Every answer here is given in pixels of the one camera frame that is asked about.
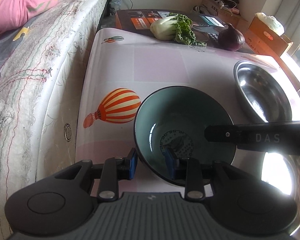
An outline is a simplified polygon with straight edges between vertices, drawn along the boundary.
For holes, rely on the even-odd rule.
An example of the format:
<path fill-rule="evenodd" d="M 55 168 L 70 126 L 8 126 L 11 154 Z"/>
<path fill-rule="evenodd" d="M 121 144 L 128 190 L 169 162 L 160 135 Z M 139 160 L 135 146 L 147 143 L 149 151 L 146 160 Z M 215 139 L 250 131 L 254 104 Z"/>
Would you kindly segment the small steel bowl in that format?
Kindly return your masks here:
<path fill-rule="evenodd" d="M 236 97 L 253 123 L 292 120 L 292 109 L 284 90 L 263 68 L 238 61 L 233 70 Z"/>

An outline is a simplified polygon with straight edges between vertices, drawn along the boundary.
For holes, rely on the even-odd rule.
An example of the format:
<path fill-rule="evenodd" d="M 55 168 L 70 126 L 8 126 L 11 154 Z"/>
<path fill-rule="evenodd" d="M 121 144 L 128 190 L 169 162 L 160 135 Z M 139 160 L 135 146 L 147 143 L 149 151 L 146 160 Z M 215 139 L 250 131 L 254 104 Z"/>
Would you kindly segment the teal ceramic bowl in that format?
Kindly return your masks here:
<path fill-rule="evenodd" d="M 134 119 L 134 140 L 140 159 L 161 179 L 184 186 L 184 180 L 172 180 L 166 163 L 165 148 L 178 158 L 195 158 L 201 164 L 213 161 L 231 164 L 236 146 L 209 142 L 207 126 L 230 125 L 232 119 L 211 96 L 191 87 L 170 86 L 147 96 Z"/>

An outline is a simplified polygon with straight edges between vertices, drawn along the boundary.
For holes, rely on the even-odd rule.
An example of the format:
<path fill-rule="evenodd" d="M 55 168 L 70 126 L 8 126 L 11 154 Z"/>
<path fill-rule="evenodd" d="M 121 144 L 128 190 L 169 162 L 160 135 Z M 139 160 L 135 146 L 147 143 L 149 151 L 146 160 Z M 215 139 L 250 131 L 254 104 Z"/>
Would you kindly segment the white mattress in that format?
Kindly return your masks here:
<path fill-rule="evenodd" d="M 10 195 L 75 161 L 85 70 L 108 0 L 59 0 L 0 60 L 0 239 Z"/>

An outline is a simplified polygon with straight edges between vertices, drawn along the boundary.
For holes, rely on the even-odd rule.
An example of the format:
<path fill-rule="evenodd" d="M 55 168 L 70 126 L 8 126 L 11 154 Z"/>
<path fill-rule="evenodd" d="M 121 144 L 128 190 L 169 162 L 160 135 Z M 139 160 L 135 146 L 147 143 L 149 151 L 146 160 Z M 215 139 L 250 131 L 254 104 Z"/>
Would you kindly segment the pink patterned tablecloth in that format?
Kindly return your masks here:
<path fill-rule="evenodd" d="M 296 195 L 298 171 L 289 153 L 247 151 L 207 141 L 211 126 L 300 120 L 300 97 L 269 56 L 161 42 L 120 29 L 95 37 L 85 75 L 76 160 L 95 164 L 135 148 L 135 176 L 120 192 L 184 192 L 176 162 L 229 163 L 283 193 Z"/>

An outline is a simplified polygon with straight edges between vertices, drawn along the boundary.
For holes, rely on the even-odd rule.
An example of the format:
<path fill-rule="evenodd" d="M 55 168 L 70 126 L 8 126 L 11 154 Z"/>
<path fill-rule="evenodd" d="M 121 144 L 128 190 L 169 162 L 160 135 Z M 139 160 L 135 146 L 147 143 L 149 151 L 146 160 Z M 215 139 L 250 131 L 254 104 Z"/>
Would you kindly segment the orange cardboard box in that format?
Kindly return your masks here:
<path fill-rule="evenodd" d="M 260 55 L 281 56 L 293 45 L 293 42 L 285 34 L 277 35 L 257 17 L 254 17 L 244 37 L 253 52 Z"/>

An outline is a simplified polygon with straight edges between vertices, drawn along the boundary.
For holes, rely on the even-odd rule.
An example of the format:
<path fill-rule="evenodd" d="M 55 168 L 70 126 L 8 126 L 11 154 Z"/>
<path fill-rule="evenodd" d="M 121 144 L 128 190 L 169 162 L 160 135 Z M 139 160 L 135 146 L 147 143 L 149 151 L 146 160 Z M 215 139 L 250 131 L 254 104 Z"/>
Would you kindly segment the white plastic bag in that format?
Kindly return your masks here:
<path fill-rule="evenodd" d="M 281 36 L 284 34 L 284 26 L 274 16 L 267 16 L 263 12 L 257 12 L 255 16 L 277 35 Z"/>

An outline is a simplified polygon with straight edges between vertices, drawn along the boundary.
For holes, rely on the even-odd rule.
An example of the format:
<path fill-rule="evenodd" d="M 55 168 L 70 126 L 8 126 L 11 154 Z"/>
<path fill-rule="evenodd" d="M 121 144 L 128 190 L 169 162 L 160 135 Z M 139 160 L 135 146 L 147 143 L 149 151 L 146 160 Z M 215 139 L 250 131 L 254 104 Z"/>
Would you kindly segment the green leafy cabbage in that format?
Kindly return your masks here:
<path fill-rule="evenodd" d="M 165 18 L 156 20 L 150 25 L 154 37 L 161 41 L 171 41 L 187 46 L 206 47 L 206 43 L 198 41 L 192 30 L 193 22 L 183 14 L 169 13 Z"/>

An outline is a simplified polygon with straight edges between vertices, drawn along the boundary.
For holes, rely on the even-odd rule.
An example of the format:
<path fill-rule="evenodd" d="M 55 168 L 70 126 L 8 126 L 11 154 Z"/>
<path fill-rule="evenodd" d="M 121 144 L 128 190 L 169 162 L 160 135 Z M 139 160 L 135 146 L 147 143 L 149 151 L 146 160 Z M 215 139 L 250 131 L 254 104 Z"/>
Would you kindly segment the dark printed flat box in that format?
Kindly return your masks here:
<path fill-rule="evenodd" d="M 154 21 L 167 17 L 170 13 L 182 14 L 191 19 L 191 28 L 200 41 L 217 41 L 218 34 L 228 26 L 216 16 L 166 9 L 130 9 L 118 10 L 115 14 L 115 24 L 118 29 L 150 36 L 150 26 Z"/>

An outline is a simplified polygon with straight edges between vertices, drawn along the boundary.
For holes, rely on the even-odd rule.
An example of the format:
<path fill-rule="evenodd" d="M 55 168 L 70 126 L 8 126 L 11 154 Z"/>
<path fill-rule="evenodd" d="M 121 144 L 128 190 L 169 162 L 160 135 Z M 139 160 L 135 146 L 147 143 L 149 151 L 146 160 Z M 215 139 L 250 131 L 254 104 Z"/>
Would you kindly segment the open brown cardboard box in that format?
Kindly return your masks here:
<path fill-rule="evenodd" d="M 249 22 L 240 15 L 239 0 L 202 0 L 201 7 L 225 23 L 231 23 L 238 30 L 245 32 Z"/>

